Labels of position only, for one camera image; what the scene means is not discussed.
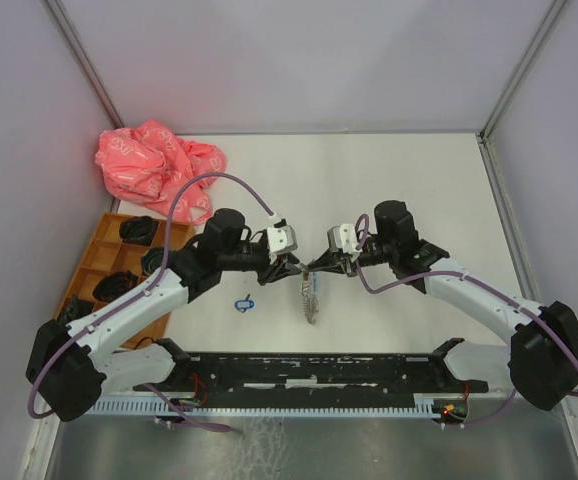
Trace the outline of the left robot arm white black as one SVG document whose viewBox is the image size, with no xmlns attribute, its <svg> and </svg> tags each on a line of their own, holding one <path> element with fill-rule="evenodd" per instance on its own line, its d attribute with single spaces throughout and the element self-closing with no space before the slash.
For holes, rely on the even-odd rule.
<svg viewBox="0 0 578 480">
<path fill-rule="evenodd" d="M 122 350 L 122 344 L 217 286 L 225 271 L 253 272 L 261 286 L 300 274 L 294 229 L 281 217 L 271 221 L 252 241 L 240 212 L 219 209 L 202 233 L 179 250 L 165 250 L 161 266 L 127 293 L 66 324 L 51 319 L 41 325 L 25 372 L 32 385 L 30 416 L 43 416 L 35 409 L 36 396 L 49 415 L 70 422 L 106 393 L 160 383 L 170 390 L 184 387 L 190 366 L 173 341 L 133 351 Z"/>
</svg>

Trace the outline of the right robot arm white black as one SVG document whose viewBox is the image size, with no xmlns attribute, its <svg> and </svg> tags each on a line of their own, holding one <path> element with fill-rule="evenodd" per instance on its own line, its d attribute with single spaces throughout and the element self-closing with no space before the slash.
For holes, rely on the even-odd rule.
<svg viewBox="0 0 578 480">
<path fill-rule="evenodd" d="M 403 201 L 379 203 L 373 214 L 328 233 L 328 249 L 308 269 L 363 277 L 367 267 L 387 265 L 400 285 L 457 308 L 508 347 L 510 383 L 533 406 L 548 411 L 578 397 L 578 319 L 568 305 L 549 305 L 506 294 L 468 272 L 448 251 L 420 237 Z"/>
</svg>

